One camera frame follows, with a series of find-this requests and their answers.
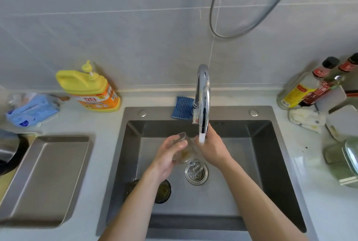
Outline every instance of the forearm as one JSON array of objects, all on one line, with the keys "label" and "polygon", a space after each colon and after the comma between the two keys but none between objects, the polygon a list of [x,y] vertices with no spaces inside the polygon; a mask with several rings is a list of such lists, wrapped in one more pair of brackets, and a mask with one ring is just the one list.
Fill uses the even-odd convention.
[{"label": "forearm", "polygon": [[236,161],[228,159],[220,170],[253,241],[308,240]]},{"label": "forearm", "polygon": [[158,176],[149,168],[99,241],[144,241],[158,187]]}]

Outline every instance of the power cord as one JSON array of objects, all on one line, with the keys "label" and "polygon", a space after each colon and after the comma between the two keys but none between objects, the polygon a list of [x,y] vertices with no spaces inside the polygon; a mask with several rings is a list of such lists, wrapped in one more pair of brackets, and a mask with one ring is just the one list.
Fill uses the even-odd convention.
[{"label": "power cord", "polygon": [[212,23],[212,15],[213,15],[213,9],[214,9],[214,2],[215,0],[212,0],[211,1],[211,6],[210,6],[210,16],[209,16],[209,20],[210,20],[210,29],[211,31],[213,32],[213,34],[217,37],[220,37],[220,38],[237,38],[237,37],[240,37],[242,35],[245,35],[247,34],[248,32],[254,30],[257,26],[259,26],[261,24],[261,22],[263,22],[266,17],[271,13],[271,11],[277,6],[277,4],[280,2],[281,0],[276,0],[271,6],[270,8],[265,12],[265,14],[262,15],[262,17],[260,19],[257,20],[257,22],[255,22],[252,26],[250,26],[249,28],[247,28],[246,30],[238,33],[238,34],[235,34],[235,35],[232,35],[232,36],[225,36],[225,35],[220,35],[218,34],[214,28],[213,28],[213,23]]}]

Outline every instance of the sink basin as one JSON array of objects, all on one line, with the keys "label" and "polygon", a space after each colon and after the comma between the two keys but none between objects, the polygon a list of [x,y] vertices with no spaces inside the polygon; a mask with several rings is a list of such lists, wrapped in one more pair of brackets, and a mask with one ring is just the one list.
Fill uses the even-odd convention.
[{"label": "sink basin", "polygon": [[[141,109],[145,117],[138,114]],[[251,116],[254,109],[258,116]],[[172,119],[173,107],[126,108],[102,206],[97,234],[116,216],[128,183],[140,179],[163,140],[185,131],[198,134],[191,120]],[[210,123],[231,156],[280,210],[307,235],[314,229],[274,112],[269,106],[211,107]],[[209,163],[207,180],[192,185],[185,165],[176,166],[167,179],[170,198],[154,204],[147,238],[250,240],[244,221],[221,172]]]}]

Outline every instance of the hand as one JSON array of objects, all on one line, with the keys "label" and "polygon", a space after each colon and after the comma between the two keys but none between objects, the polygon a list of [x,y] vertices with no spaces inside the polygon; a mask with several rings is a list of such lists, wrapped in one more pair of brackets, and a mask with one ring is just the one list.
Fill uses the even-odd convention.
[{"label": "hand", "polygon": [[172,141],[179,138],[179,135],[172,135],[164,140],[147,171],[153,171],[158,179],[158,184],[167,179],[174,167],[173,156],[184,149],[188,142],[183,140],[172,145]]},{"label": "hand", "polygon": [[228,160],[232,159],[221,137],[210,124],[204,144],[199,143],[199,136],[196,136],[194,141],[200,148],[204,158],[218,169],[225,165]]}]

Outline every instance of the yellow detergent bottle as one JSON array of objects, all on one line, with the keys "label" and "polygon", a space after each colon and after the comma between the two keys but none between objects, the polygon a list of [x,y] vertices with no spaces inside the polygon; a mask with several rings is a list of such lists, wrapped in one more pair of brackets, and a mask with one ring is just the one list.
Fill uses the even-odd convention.
[{"label": "yellow detergent bottle", "polygon": [[92,72],[88,60],[79,71],[59,71],[56,79],[67,93],[74,95],[88,110],[97,112],[113,112],[119,109],[121,100],[102,75]]}]

